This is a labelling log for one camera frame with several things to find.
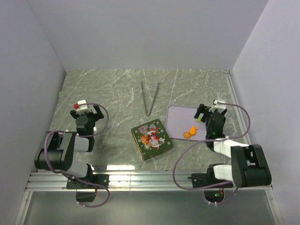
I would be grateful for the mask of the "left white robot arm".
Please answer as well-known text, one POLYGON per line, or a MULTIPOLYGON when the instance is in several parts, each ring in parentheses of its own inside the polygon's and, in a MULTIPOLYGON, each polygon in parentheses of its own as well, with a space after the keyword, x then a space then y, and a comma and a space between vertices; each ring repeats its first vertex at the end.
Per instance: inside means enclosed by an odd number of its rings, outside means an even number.
POLYGON ((108 111, 100 104, 78 101, 70 111, 75 119, 76 131, 54 130, 46 132, 40 149, 34 158, 36 169, 51 171, 68 178, 70 185, 90 188, 94 184, 91 165, 74 159, 75 152, 91 152, 95 136, 105 128, 95 132, 96 122, 105 116, 101 110, 108 111))

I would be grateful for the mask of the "green christmas cookie tin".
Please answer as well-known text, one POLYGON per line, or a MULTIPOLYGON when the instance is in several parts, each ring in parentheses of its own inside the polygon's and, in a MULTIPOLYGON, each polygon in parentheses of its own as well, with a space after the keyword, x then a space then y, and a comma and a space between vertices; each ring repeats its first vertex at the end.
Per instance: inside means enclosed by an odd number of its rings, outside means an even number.
POLYGON ((148 160, 150 158, 153 158, 157 155, 160 155, 168 150, 170 150, 173 146, 172 145, 166 145, 166 146, 163 146, 163 145, 160 145, 158 147, 151 147, 151 148, 140 148, 139 149, 139 152, 140 152, 140 155, 142 157, 142 160, 145 161, 145 160, 148 160))

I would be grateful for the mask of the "lilac plastic tray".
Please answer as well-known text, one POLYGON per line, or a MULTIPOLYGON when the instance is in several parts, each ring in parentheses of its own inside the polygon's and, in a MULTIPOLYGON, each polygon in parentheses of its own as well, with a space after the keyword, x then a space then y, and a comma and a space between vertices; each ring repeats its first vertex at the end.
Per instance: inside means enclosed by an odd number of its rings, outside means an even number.
POLYGON ((194 118, 197 107, 170 105, 167 108, 166 130, 173 139, 201 141, 205 139, 206 127, 205 123, 199 123, 194 118), (190 128, 197 128, 196 134, 190 138, 184 137, 184 132, 189 132, 190 128))

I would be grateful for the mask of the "gold tin lid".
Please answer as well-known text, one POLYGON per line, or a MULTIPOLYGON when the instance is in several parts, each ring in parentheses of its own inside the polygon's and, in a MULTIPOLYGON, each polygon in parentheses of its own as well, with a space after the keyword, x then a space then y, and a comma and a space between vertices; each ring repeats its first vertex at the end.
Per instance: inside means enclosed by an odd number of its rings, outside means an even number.
POLYGON ((151 148, 172 145, 172 140, 160 119, 155 119, 131 129, 133 140, 138 148, 151 148))

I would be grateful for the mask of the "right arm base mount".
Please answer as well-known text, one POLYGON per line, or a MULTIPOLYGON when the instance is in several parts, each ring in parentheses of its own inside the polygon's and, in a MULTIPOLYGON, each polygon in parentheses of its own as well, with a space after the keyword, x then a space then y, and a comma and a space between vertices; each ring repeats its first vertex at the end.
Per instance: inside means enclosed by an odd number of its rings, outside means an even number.
MULTIPOLYGON (((193 173, 188 177, 192 181, 193 188, 202 188, 204 186, 215 185, 226 182, 225 180, 218 180, 214 175, 208 173, 193 173)), ((225 200, 225 188, 232 188, 233 184, 228 183, 216 186, 217 190, 204 190, 204 197, 209 203, 222 203, 225 200)))

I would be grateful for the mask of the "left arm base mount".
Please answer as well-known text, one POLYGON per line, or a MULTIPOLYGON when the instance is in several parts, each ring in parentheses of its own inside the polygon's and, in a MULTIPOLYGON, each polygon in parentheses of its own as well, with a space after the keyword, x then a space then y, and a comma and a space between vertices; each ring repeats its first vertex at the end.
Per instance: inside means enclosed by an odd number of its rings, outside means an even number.
MULTIPOLYGON (((108 188, 109 175, 93 175, 92 180, 90 182, 108 188)), ((82 183, 76 179, 68 178, 66 189, 76 191, 75 197, 79 203, 92 203, 96 198, 96 194, 99 187, 91 184, 82 183)))

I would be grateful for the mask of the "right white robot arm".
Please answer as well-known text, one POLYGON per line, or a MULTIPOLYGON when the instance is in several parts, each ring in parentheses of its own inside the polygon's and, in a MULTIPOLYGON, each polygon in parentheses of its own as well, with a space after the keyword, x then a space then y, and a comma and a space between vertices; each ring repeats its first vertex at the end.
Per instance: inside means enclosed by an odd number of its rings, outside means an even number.
POLYGON ((210 188, 234 184, 237 188, 268 186, 272 176, 261 145, 236 142, 224 134, 226 106, 217 101, 213 107, 200 104, 194 115, 205 124, 206 146, 230 158, 230 164, 209 165, 201 185, 210 188))

